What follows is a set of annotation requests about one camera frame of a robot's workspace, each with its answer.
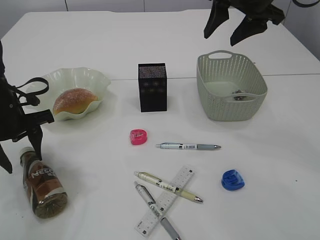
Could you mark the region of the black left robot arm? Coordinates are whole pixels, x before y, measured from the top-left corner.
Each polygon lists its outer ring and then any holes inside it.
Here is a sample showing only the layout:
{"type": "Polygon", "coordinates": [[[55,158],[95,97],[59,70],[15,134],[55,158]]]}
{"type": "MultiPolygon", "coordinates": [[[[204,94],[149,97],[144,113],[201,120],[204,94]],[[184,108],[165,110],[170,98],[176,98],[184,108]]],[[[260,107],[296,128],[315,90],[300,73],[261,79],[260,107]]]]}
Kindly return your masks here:
{"type": "Polygon", "coordinates": [[[3,59],[0,59],[0,140],[12,140],[15,143],[27,136],[37,157],[42,160],[41,125],[54,122],[54,117],[49,109],[28,114],[24,112],[23,106],[38,106],[40,99],[37,96],[49,91],[49,83],[46,79],[34,77],[26,84],[33,82],[44,83],[46,87],[39,91],[25,93],[20,90],[24,85],[10,85],[5,77],[3,59]]]}

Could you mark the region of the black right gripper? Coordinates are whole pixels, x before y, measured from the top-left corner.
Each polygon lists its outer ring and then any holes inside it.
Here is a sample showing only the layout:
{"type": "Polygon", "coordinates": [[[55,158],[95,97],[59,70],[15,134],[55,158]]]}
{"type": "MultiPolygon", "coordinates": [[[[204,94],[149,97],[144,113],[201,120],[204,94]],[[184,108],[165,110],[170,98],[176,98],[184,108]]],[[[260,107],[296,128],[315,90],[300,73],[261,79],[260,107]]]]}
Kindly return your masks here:
{"type": "Polygon", "coordinates": [[[203,30],[208,39],[213,32],[229,19],[229,7],[233,7],[246,16],[230,37],[230,45],[263,33],[267,29],[267,21],[278,25],[285,19],[283,10],[275,7],[272,0],[213,0],[207,24],[203,30]]]}

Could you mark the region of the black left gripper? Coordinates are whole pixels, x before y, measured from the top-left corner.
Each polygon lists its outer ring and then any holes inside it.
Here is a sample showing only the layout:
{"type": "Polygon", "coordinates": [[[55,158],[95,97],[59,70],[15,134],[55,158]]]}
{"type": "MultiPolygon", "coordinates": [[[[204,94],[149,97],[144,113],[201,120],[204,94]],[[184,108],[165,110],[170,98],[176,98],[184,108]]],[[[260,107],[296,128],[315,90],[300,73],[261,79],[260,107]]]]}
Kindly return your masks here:
{"type": "MultiPolygon", "coordinates": [[[[25,93],[20,90],[24,85],[13,86],[8,82],[0,83],[0,140],[11,139],[13,142],[18,142],[27,136],[39,160],[42,160],[43,131],[41,125],[54,122],[54,117],[49,109],[25,113],[23,106],[36,107],[40,104],[37,96],[49,90],[49,83],[44,84],[46,87],[42,90],[25,93]]],[[[12,163],[1,145],[0,166],[9,174],[13,172],[12,163]]]]}

